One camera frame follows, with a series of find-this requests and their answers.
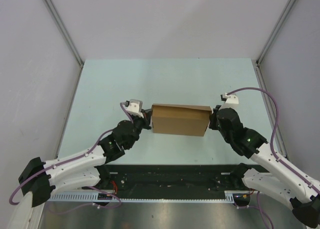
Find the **brown cardboard box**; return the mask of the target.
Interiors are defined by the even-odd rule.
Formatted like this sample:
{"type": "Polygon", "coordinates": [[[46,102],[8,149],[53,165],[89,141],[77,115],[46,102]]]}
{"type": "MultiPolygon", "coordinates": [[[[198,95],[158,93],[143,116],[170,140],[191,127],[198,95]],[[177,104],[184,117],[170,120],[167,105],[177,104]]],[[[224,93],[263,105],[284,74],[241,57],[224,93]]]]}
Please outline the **brown cardboard box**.
{"type": "Polygon", "coordinates": [[[152,130],[157,134],[203,137],[210,123],[210,106],[153,104],[152,130]]]}

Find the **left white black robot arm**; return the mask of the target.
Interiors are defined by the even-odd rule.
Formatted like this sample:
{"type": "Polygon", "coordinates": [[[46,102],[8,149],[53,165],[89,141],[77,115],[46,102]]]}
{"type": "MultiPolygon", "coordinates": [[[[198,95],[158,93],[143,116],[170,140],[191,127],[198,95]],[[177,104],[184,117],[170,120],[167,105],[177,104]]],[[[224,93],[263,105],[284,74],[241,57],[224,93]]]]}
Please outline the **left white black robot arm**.
{"type": "Polygon", "coordinates": [[[89,149],[61,159],[31,159],[18,178],[18,189],[23,195],[31,193],[32,207],[59,192],[82,187],[107,188],[111,177],[105,165],[124,156],[139,140],[142,130],[151,129],[151,109],[142,110],[141,115],[130,113],[129,117],[130,120],[122,120],[104,132],[89,149]]]}

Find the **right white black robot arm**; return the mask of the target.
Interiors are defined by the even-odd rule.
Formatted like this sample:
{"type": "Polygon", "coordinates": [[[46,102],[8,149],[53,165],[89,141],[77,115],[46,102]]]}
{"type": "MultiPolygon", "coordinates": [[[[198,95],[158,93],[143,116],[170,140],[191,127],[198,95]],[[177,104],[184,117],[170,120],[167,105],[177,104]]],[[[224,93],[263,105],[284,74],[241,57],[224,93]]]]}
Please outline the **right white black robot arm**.
{"type": "Polygon", "coordinates": [[[224,141],[240,156],[266,169],[263,176],[251,166],[240,163],[230,177],[231,185],[252,188],[288,207],[295,218],[309,228],[320,224],[320,182],[304,173],[257,131],[244,127],[231,107],[217,105],[210,115],[209,128],[219,131],[224,141]]]}

